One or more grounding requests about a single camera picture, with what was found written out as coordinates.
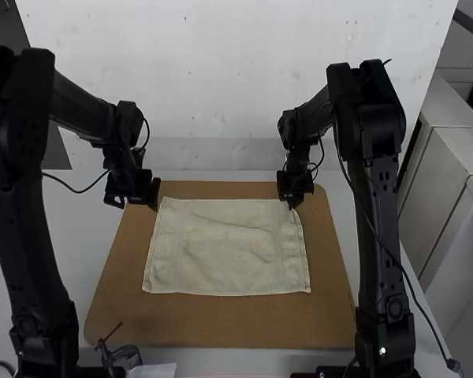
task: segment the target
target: table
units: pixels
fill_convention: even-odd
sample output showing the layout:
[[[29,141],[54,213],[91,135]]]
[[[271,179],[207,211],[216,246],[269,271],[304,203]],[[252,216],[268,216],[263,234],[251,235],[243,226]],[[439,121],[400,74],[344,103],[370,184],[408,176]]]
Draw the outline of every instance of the table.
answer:
[[[49,172],[75,188],[87,186],[99,174],[99,171],[83,169]],[[273,171],[162,171],[155,174],[164,180],[275,180]],[[315,182],[326,190],[352,295],[357,303],[359,255],[352,193],[339,170],[321,171]],[[88,193],[74,195],[52,180],[43,181],[47,221],[58,268],[70,297],[76,303],[79,316],[82,365],[99,363],[99,356],[84,340],[82,328],[122,215],[122,210],[103,204],[104,185],[102,181]],[[419,301],[436,324],[403,251],[401,258]],[[415,367],[425,377],[456,376],[445,367],[426,321],[410,301],[415,314],[417,339]],[[9,328],[10,304],[0,271],[0,359],[16,364],[8,337]],[[345,365],[353,355],[353,352],[335,350],[141,348],[141,351],[144,363],[176,362],[177,377],[235,374],[289,376],[295,371],[313,372],[317,365]],[[0,369],[0,378],[6,376]]]

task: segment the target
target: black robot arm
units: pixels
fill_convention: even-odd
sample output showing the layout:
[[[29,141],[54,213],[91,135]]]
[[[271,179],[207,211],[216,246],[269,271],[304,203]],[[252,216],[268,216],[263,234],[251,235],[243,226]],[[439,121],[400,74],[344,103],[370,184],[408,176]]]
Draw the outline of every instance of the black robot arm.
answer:
[[[278,121],[288,154],[286,170],[277,172],[277,189],[290,207],[314,190],[307,169],[310,146],[333,126],[339,158],[347,162],[354,190],[359,241],[359,370],[350,376],[412,376],[415,330],[400,271],[396,202],[404,111],[379,60],[364,61],[358,69],[347,63],[330,65],[326,74],[328,84],[312,100],[285,111]],[[323,367],[326,378],[327,372],[341,376],[344,370]]]
[[[143,123],[134,102],[91,96],[56,72],[48,50],[16,57],[0,46],[0,266],[19,376],[103,377],[103,368],[76,366],[79,325],[44,212],[40,164],[50,119],[102,149],[110,170],[105,203],[124,207],[126,197],[155,207],[159,179],[141,168],[145,149],[132,149]]]

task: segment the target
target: white backdrop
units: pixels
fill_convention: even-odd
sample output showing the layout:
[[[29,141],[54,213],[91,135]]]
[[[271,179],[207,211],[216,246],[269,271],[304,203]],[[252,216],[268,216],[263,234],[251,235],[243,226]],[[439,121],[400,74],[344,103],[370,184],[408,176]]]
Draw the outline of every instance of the white backdrop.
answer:
[[[153,136],[241,139],[278,138],[282,110],[315,95],[326,84],[327,65],[357,66],[375,57],[393,59],[386,68],[409,136],[456,6],[456,0],[17,2],[32,46],[53,51],[57,70],[92,94],[135,101]],[[86,156],[88,146],[64,139],[74,168],[101,163]],[[188,158],[195,153],[188,143]]]

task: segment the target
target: white towel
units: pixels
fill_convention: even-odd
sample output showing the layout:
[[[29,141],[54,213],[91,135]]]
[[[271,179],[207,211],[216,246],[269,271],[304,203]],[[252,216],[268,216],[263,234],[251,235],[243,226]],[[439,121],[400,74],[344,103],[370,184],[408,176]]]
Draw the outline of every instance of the white towel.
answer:
[[[142,289],[197,295],[309,293],[300,218],[274,199],[164,197]]]

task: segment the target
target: cork board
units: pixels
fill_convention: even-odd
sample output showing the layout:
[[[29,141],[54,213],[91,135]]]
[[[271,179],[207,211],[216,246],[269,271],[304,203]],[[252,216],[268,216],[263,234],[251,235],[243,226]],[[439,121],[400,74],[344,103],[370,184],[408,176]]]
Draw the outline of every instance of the cork board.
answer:
[[[276,198],[273,182],[164,181],[160,198]],[[352,349],[354,305],[326,193],[319,185],[296,211],[304,228],[311,293],[211,297],[142,291],[156,213],[127,205],[84,325],[96,344],[140,347]]]

